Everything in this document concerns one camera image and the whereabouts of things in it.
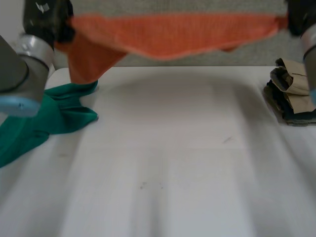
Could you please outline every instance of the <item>folded cloth stack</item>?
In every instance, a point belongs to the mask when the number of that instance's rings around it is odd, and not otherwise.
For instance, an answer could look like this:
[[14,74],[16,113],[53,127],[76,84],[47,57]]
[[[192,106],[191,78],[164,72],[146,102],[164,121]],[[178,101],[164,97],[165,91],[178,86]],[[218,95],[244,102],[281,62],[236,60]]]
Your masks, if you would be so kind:
[[0,168],[47,141],[50,134],[75,132],[96,121],[98,115],[79,98],[91,94],[97,83],[48,89],[36,117],[8,117],[0,126]]
[[276,60],[276,65],[264,88],[267,101],[281,113],[288,125],[316,123],[316,106],[309,96],[304,65],[281,58]]

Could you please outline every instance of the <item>stack of folded clothes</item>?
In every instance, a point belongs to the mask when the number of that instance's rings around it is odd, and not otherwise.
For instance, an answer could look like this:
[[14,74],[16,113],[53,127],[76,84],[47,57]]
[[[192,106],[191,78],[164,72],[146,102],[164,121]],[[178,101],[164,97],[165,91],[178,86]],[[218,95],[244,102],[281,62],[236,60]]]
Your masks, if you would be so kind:
[[316,106],[309,96],[303,64],[277,59],[277,68],[264,88],[264,95],[288,125],[307,126],[316,123]]

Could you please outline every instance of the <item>beige cloth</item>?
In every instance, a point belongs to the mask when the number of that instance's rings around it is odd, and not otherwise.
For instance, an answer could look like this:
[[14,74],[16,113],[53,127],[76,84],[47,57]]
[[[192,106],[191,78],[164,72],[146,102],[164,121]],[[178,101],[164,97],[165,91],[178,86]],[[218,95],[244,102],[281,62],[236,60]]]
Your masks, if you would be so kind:
[[301,63],[281,59],[283,65],[277,75],[271,75],[272,82],[283,91],[295,114],[312,112],[316,106],[309,96],[305,67]]

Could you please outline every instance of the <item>white label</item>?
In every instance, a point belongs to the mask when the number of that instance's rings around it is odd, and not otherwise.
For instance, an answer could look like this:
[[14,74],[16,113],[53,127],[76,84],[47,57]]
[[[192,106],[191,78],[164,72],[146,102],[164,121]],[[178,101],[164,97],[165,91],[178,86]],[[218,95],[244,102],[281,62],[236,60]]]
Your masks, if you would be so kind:
[[44,14],[44,12],[48,11],[49,5],[46,3],[45,5],[38,5],[38,3],[36,2],[36,6],[38,6],[38,9]]

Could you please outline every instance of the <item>gray robot arm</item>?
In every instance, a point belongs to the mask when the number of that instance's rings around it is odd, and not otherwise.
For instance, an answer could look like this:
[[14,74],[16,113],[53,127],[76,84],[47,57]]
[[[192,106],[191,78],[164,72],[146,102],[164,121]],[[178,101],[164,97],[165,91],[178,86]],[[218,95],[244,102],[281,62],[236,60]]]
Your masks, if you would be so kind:
[[0,112],[33,117],[41,106],[54,41],[71,41],[69,0],[25,0],[23,34],[11,48],[0,36]]
[[33,117],[40,109],[54,51],[44,40],[23,35],[15,51],[0,36],[0,111]]

